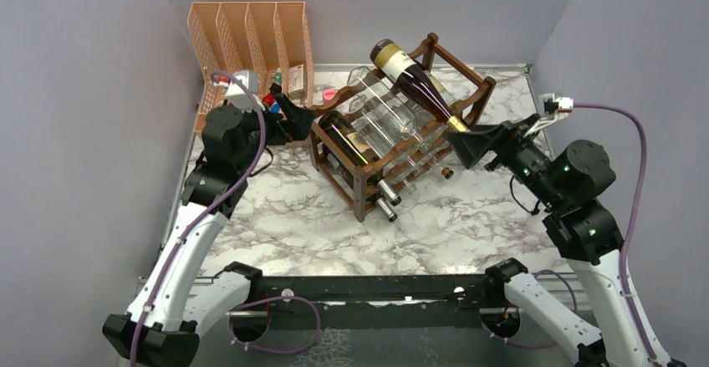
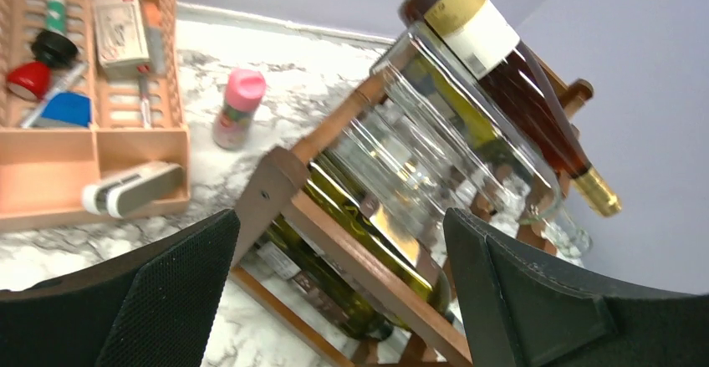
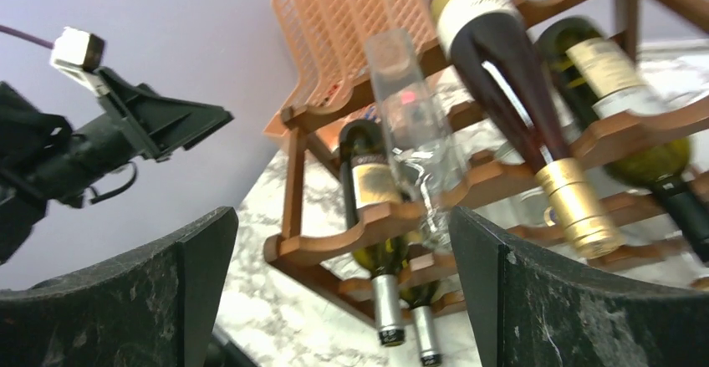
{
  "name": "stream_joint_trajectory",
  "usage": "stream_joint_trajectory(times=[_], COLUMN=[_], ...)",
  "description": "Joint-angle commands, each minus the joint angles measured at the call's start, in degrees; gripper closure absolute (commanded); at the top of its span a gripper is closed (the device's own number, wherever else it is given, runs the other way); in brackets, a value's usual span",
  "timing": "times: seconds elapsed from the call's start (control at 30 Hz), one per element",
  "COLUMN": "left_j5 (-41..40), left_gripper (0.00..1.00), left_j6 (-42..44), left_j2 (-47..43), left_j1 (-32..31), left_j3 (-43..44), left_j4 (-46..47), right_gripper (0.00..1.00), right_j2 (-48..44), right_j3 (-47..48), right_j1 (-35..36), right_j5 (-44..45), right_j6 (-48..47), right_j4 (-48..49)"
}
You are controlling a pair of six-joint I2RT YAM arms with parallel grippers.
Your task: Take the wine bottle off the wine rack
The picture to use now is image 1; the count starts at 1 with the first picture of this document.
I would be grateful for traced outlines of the green wine bottle brown label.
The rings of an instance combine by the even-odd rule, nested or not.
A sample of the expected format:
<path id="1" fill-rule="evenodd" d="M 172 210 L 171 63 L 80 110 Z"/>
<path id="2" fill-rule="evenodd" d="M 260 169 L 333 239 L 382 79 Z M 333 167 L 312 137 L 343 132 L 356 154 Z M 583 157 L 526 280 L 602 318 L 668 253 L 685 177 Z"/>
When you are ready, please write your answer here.
<path id="1" fill-rule="evenodd" d="M 319 119 L 318 125 L 356 166 L 365 167 L 380 159 L 370 144 L 360 135 L 344 115 L 337 110 L 332 110 L 324 114 Z M 382 171 L 376 172 L 369 177 L 368 182 L 376 186 L 380 194 L 392 206 L 397 206 L 401 203 L 400 195 L 384 178 Z"/>

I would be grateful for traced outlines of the brown wooden wine rack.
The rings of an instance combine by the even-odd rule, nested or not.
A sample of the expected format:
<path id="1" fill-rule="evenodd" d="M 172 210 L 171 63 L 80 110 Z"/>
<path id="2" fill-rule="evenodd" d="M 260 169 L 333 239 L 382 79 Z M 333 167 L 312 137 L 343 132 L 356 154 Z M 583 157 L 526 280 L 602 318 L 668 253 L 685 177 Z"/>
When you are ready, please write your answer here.
<path id="1" fill-rule="evenodd" d="M 315 107 L 309 152 L 358 222 L 373 211 L 397 218 L 403 191 L 451 153 L 448 132 L 476 126 L 496 86 L 463 64 L 429 33 L 407 53 L 385 38 L 371 66 L 349 73 L 331 104 Z"/>

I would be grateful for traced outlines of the red wine bottle gold cap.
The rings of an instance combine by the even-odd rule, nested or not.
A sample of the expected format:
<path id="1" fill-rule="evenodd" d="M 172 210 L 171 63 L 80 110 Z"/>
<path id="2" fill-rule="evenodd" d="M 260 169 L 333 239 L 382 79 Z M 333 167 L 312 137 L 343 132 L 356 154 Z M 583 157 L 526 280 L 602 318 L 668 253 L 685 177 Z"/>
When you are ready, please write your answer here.
<path id="1" fill-rule="evenodd" d="M 396 43 L 380 40 L 371 50 L 370 59 L 401 92 L 437 121 L 454 132 L 469 132 L 467 125 L 445 102 L 425 70 Z"/>

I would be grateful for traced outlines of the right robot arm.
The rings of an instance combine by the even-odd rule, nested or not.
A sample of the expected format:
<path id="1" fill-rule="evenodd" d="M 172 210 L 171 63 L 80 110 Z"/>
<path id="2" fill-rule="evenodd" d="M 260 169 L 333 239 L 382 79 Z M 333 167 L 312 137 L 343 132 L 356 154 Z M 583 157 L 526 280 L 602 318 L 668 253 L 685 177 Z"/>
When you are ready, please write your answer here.
<path id="1" fill-rule="evenodd" d="M 532 115 L 518 123 L 470 127 L 447 121 L 446 138 L 466 167 L 488 152 L 489 171 L 508 168 L 547 209 L 546 232 L 582 286 L 595 324 L 550 294 L 518 260 L 485 271 L 483 297 L 492 305 L 520 308 L 577 366 L 675 366 L 654 335 L 623 259 L 625 236 L 599 195 L 615 181 L 604 148 L 576 140 L 555 159 L 534 143 Z"/>

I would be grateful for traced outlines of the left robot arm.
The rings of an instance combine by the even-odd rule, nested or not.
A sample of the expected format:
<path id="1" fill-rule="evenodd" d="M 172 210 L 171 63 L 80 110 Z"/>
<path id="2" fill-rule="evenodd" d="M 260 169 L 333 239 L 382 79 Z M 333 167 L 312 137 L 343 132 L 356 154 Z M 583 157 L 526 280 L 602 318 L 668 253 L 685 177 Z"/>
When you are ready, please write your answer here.
<path id="1" fill-rule="evenodd" d="M 102 333 L 132 366 L 188 366 L 201 337 L 229 310 L 262 301 L 260 269 L 229 263 L 192 295 L 212 244 L 226 227 L 270 145 L 309 136 L 316 115 L 276 94 L 278 112 L 227 100 L 207 113 L 203 149 L 185 179 L 172 233 L 140 292 L 123 314 L 111 314 Z"/>

